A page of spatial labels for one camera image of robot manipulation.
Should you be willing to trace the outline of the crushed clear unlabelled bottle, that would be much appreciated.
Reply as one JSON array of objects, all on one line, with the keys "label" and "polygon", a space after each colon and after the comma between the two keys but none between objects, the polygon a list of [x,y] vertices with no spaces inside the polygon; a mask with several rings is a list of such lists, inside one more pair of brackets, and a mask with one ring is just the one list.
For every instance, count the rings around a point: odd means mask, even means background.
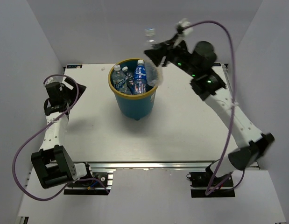
[{"label": "crushed clear unlabelled bottle", "polygon": [[[155,29],[147,28],[145,29],[145,50],[152,49],[157,42],[155,41]],[[163,82],[162,69],[160,67],[156,67],[151,59],[148,56],[145,57],[144,60],[145,69],[146,69],[146,77],[147,84],[149,86],[155,87],[159,86]]]}]

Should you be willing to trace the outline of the clear bottle dark blue label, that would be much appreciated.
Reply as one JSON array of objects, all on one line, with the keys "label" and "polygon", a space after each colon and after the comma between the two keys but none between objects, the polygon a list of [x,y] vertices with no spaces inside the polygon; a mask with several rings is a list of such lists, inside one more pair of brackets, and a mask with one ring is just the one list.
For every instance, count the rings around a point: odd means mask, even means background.
[{"label": "clear bottle dark blue label", "polygon": [[134,95],[146,93],[147,74],[143,60],[138,60],[137,67],[134,71]]}]

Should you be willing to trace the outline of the clear bottle green white label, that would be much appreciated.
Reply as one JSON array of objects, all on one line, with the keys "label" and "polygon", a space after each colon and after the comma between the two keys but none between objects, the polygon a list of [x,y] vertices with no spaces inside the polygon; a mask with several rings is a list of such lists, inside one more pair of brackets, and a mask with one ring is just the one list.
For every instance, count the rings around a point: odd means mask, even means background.
[{"label": "clear bottle green white label", "polygon": [[116,64],[113,67],[113,73],[111,75],[114,88],[126,95],[132,95],[129,87],[127,86],[126,76],[124,72],[121,70],[120,65]]}]

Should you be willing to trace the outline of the Aquafina clear water bottle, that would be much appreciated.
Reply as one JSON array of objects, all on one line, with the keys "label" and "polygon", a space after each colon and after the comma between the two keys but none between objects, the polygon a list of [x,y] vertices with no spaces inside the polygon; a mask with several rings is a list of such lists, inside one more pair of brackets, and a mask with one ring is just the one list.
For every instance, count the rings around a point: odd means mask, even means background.
[{"label": "Aquafina clear water bottle", "polygon": [[126,76],[126,82],[127,86],[130,89],[131,92],[134,91],[134,73],[127,67],[123,67],[122,71],[124,72]]}]

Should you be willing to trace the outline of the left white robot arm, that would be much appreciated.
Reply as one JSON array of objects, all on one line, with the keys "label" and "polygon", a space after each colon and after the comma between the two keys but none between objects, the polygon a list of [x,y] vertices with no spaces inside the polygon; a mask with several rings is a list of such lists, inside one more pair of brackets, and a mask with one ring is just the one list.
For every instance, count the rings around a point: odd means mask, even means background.
[{"label": "left white robot arm", "polygon": [[48,189],[78,180],[83,186],[89,186],[93,174],[86,163],[74,163],[64,148],[70,107],[79,100],[86,87],[66,77],[61,83],[46,84],[45,88],[49,97],[44,102],[44,113],[49,127],[39,151],[31,155],[40,184]]}]

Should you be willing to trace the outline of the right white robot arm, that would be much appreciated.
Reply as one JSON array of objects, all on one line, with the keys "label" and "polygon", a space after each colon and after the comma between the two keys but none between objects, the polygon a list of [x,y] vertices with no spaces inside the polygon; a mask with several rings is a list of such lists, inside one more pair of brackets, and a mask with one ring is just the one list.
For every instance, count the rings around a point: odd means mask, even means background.
[{"label": "right white robot arm", "polygon": [[144,51],[155,66],[170,62],[192,77],[193,91],[219,116],[229,129],[237,148],[206,168],[206,182],[217,186],[235,170],[245,170],[263,157],[275,138],[263,133],[237,105],[223,79],[213,70],[217,59],[214,47],[205,41],[198,42],[189,52],[185,42],[174,46],[162,42]]}]

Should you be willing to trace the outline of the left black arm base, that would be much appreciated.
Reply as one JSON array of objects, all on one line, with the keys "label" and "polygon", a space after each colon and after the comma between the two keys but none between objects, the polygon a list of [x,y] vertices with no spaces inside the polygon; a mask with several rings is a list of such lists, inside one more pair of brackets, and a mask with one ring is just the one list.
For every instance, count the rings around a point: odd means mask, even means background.
[{"label": "left black arm base", "polygon": [[111,169],[94,169],[92,176],[96,179],[83,182],[75,182],[66,187],[64,195],[76,196],[107,196],[113,184],[113,173]]}]

